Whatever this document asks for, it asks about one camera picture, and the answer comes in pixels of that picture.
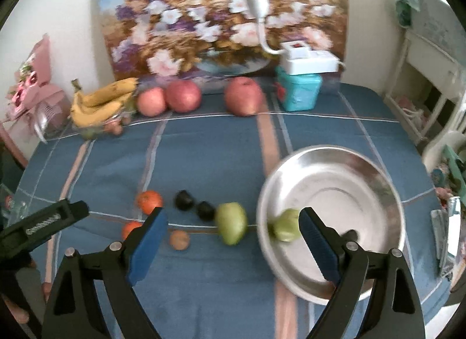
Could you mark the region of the person's left hand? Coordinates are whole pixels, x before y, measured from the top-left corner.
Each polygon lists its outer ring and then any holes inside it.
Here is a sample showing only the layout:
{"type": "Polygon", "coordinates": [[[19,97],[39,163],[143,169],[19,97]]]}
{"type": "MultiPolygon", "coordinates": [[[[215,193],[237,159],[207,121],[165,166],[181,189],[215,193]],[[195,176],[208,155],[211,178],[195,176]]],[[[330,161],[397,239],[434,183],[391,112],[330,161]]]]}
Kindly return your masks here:
{"type": "MultiPolygon", "coordinates": [[[[43,294],[44,302],[48,302],[50,293],[51,293],[51,283],[43,282],[42,283],[42,294],[43,294]]],[[[10,313],[13,315],[13,317],[19,324],[26,324],[29,321],[29,313],[26,310],[19,308],[18,305],[10,301],[4,295],[1,295],[1,298],[5,302],[10,313]]]]}

